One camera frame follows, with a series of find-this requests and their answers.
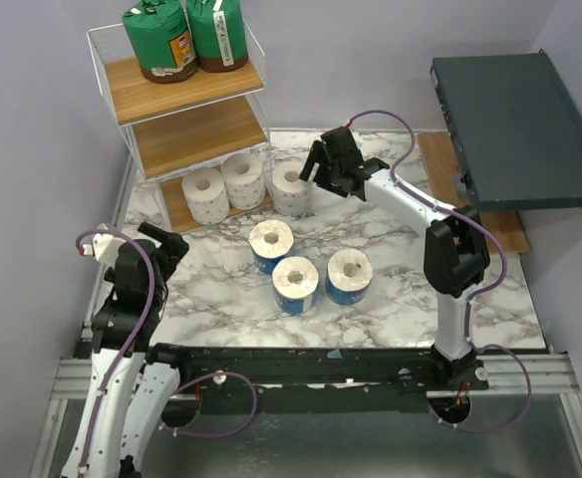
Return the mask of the white patterned roll blue dots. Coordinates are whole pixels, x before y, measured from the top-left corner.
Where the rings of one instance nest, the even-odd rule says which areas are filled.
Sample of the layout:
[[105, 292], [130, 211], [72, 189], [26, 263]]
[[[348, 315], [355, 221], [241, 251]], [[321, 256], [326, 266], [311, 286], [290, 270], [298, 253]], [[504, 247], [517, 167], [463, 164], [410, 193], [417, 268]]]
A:
[[220, 171], [203, 167], [188, 173], [181, 188], [192, 218], [203, 225], [223, 221], [230, 209], [225, 183]]

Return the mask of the green roll white label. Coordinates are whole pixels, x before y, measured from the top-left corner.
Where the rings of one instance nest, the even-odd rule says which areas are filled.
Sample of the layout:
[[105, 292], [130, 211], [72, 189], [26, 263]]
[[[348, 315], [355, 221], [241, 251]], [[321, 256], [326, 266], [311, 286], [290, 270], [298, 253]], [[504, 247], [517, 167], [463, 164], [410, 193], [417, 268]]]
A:
[[185, 6], [198, 63], [204, 71], [231, 72], [247, 63], [248, 50], [238, 0], [189, 0]]

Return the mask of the green roll orange label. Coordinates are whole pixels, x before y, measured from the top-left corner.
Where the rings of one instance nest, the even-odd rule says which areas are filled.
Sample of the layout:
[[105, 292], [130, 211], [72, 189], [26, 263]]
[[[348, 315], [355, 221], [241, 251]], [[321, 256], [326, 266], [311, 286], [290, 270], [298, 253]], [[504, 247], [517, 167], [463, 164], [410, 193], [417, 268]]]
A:
[[196, 53], [180, 1], [139, 1], [122, 16], [142, 75], [182, 82], [197, 71]]

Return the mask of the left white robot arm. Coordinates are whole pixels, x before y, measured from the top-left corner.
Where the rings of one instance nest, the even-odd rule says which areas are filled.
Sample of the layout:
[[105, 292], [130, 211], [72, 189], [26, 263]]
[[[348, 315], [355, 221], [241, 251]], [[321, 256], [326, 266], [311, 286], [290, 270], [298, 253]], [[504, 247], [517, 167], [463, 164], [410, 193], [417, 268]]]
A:
[[149, 439], [171, 393], [192, 384], [191, 366], [149, 345], [167, 282], [189, 250], [174, 232], [144, 222], [133, 240], [101, 226], [77, 248], [106, 265], [112, 289], [92, 318], [90, 385], [64, 477], [139, 477]]

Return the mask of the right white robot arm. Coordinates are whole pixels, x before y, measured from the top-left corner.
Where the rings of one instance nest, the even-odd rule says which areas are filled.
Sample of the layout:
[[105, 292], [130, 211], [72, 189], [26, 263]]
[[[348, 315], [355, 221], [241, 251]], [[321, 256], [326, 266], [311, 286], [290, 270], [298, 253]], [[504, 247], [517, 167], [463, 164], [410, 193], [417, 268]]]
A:
[[423, 270], [437, 294], [431, 378], [444, 390], [468, 379], [476, 366], [470, 343], [470, 295], [482, 283], [490, 264], [476, 211], [439, 202], [401, 178], [386, 162], [363, 158], [346, 126], [324, 132], [313, 141], [299, 178], [382, 208], [424, 238]]

